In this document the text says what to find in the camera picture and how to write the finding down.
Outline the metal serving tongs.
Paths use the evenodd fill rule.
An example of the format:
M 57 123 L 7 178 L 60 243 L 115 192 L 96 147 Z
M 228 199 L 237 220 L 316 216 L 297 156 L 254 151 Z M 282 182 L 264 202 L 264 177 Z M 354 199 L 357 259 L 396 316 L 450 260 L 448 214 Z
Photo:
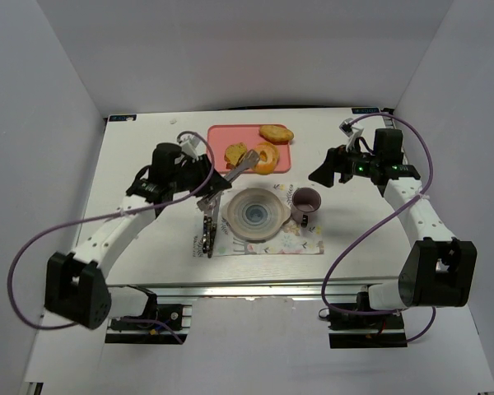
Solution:
M 246 170 L 252 170 L 259 162 L 259 154 L 255 150 L 249 150 L 245 153 L 243 160 L 236 168 L 228 172 L 224 180 L 229 183 L 229 187 L 220 187 L 216 192 L 209 193 L 197 202 L 197 206 L 201 211 L 211 211 L 216 206 L 216 200 L 221 196 L 222 192 L 231 188 L 231 184 Z

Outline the glazed top donut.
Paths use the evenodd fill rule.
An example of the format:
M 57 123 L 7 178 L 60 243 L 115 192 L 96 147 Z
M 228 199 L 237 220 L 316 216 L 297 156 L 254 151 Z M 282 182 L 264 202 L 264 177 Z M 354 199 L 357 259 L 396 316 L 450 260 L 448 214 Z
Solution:
M 279 162 L 279 150 L 270 142 L 261 142 L 254 147 L 259 155 L 259 161 L 253 168 L 256 174 L 268 175 L 274 172 Z

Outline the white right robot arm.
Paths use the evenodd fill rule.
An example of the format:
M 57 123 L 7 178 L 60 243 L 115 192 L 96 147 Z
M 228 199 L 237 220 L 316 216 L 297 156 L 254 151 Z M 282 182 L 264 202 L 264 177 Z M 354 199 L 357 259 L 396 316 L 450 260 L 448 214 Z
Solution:
M 463 307 L 468 302 L 477 249 L 444 225 L 425 196 L 414 166 L 403 163 L 403 134 L 379 128 L 374 146 L 364 153 L 354 146 L 330 148 L 309 179 L 331 188 L 335 174 L 344 184 L 354 176 L 368 178 L 393 208 L 411 246 L 397 279 L 368 286 L 365 315 L 391 314 L 415 306 Z

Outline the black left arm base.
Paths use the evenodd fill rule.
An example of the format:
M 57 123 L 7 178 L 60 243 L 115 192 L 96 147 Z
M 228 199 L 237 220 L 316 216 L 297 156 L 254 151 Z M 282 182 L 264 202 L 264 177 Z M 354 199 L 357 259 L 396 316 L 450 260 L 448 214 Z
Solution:
M 111 319 L 105 334 L 106 344 L 181 345 L 189 334 L 191 304 L 159 304 L 145 323 Z

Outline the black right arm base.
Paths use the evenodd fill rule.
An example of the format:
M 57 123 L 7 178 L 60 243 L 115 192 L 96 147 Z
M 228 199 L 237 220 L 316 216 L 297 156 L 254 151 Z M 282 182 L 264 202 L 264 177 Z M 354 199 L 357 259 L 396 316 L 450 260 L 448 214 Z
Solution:
M 329 346 L 334 350 L 408 346 L 401 315 L 358 316 L 323 308 L 318 318 L 328 324 Z

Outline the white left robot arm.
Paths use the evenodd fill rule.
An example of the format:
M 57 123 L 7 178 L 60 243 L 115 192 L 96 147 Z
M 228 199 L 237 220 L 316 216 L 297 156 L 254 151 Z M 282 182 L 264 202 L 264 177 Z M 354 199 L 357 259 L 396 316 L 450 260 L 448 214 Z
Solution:
M 158 144 L 151 164 L 137 172 L 126 190 L 122 214 L 105 221 L 71 252 L 49 258 L 44 307 L 89 329 L 107 318 L 153 318 L 156 297 L 138 286 L 108 287 L 110 269 L 175 194 L 206 198 L 229 188 L 231 177 L 213 169 L 208 155 L 191 156 L 174 143 Z

